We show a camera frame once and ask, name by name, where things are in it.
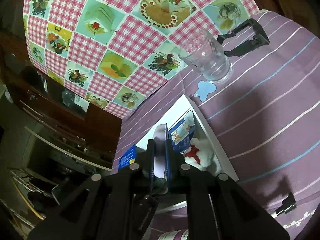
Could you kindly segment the clear drinking glass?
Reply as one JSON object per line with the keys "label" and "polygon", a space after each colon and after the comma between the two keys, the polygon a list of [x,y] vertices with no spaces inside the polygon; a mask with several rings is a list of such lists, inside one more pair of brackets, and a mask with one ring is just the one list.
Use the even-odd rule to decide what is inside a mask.
{"label": "clear drinking glass", "polygon": [[181,46],[178,56],[211,83],[226,81],[232,71],[223,47],[206,30],[194,32]]}

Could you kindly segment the dark wooden cabinet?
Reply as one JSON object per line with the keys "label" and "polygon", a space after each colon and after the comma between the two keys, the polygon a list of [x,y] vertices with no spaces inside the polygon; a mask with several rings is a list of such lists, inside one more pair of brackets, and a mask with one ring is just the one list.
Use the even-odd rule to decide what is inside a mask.
{"label": "dark wooden cabinet", "polygon": [[120,136],[121,120],[90,103],[75,104],[75,94],[29,60],[27,44],[1,32],[1,80],[13,102],[57,135],[83,148],[74,156],[110,170]]}

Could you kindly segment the purple white tube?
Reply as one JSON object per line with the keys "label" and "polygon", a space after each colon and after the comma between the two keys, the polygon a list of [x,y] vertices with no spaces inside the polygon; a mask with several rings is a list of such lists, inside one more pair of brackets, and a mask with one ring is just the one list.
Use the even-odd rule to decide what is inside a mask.
{"label": "purple white tube", "polygon": [[158,237],[158,240],[188,240],[189,230],[177,230],[171,232],[165,232]]}

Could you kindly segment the pink checkered picture cloth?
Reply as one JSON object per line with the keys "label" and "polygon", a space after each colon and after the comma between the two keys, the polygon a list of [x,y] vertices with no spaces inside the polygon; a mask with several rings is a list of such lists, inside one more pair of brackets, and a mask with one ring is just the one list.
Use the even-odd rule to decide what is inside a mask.
{"label": "pink checkered picture cloth", "polygon": [[33,65],[119,118],[185,68],[192,30],[225,34],[258,12],[254,0],[24,0]]}

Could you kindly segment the yellow puff package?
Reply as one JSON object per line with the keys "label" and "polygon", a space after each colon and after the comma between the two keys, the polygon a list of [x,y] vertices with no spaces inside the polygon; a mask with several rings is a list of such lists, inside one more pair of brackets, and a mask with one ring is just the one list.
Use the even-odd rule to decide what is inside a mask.
{"label": "yellow puff package", "polygon": [[159,179],[164,179],[165,175],[165,142],[167,138],[167,124],[158,125],[153,133],[153,140],[155,142],[153,174]]}

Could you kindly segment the blue foil package back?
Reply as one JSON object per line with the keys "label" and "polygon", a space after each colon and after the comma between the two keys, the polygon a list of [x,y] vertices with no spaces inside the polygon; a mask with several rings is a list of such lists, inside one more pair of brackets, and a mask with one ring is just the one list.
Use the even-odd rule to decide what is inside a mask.
{"label": "blue foil package back", "polygon": [[136,155],[137,155],[136,146],[135,144],[133,144],[119,159],[118,170],[121,170],[122,168],[134,163]]}

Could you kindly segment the panda plush with sunglasses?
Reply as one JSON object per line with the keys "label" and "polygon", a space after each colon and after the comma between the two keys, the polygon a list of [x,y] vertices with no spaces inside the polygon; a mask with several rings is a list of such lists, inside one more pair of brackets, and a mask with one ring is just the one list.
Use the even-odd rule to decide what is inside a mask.
{"label": "panda plush with sunglasses", "polygon": [[208,139],[192,138],[190,147],[183,153],[185,162],[200,171],[208,171],[217,175],[221,165]]}

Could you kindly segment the white shallow box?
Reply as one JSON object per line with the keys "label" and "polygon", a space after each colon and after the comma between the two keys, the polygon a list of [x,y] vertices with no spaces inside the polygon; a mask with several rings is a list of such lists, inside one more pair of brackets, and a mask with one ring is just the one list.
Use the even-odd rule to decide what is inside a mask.
{"label": "white shallow box", "polygon": [[197,150],[197,157],[188,157],[187,163],[214,176],[225,173],[234,181],[239,180],[207,120],[195,102],[185,95],[180,96],[138,142],[136,149],[140,152],[137,153],[137,157],[144,153],[148,140],[153,138],[156,128],[162,124],[167,124],[174,152],[186,154],[193,148]]}

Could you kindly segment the purple striped tablecloth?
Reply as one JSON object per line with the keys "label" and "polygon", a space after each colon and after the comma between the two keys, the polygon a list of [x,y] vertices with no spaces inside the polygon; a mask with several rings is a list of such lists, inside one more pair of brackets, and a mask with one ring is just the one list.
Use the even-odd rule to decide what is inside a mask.
{"label": "purple striped tablecloth", "polygon": [[186,95],[211,126],[241,187],[267,211],[291,192],[297,208],[277,222],[303,239],[319,219],[319,39],[271,11],[254,16],[270,44],[233,57],[232,74],[205,100],[195,94],[203,76],[185,68],[122,122],[119,158]]}

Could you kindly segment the blue eye mask package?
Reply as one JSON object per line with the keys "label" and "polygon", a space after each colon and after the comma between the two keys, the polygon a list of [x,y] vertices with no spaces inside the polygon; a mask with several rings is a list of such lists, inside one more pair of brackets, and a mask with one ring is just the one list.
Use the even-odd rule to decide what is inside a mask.
{"label": "blue eye mask package", "polygon": [[195,128],[194,114],[190,110],[169,129],[169,138],[174,152],[184,152],[191,146],[190,140],[193,138]]}

